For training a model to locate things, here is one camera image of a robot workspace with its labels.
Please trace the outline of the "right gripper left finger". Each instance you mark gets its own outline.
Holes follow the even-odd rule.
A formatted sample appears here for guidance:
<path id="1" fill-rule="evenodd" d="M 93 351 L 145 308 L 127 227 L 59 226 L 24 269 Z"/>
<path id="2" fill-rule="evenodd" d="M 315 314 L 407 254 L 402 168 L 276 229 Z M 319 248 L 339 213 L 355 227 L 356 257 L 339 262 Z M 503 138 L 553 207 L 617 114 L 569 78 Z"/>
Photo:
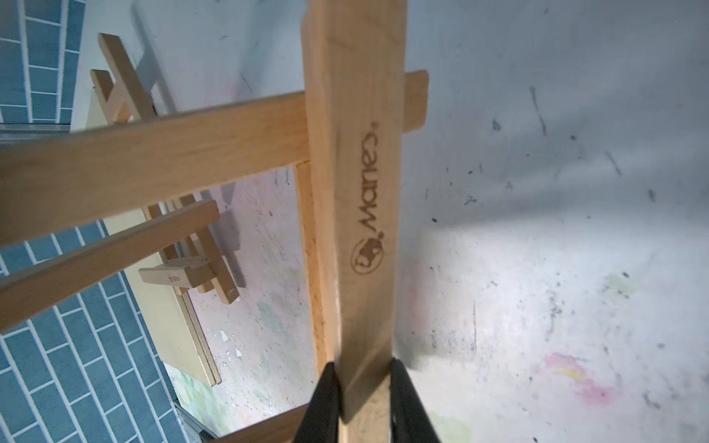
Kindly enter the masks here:
<path id="1" fill-rule="evenodd" d="M 339 441 L 341 390 L 334 362 L 323 368 L 293 443 Z"/>

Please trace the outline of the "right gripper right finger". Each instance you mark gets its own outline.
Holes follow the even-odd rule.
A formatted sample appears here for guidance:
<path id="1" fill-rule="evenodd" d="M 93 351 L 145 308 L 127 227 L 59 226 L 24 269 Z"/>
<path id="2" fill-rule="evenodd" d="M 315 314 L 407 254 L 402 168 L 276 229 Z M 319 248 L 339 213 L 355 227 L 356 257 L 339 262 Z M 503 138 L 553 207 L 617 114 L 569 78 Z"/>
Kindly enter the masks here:
<path id="1" fill-rule="evenodd" d="M 440 443 L 404 363 L 391 361 L 391 441 Z"/>

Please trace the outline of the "wooden canvas board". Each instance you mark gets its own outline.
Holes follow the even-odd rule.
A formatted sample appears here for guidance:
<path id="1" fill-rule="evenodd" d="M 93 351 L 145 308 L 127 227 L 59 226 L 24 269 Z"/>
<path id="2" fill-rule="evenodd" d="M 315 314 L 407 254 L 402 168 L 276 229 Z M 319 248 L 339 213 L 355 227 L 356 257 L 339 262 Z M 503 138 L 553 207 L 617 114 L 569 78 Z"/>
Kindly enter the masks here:
<path id="1" fill-rule="evenodd" d="M 138 271 L 162 264 L 155 253 L 125 269 L 127 281 L 162 361 L 213 387 L 222 382 L 188 293 L 173 286 L 146 284 Z"/>

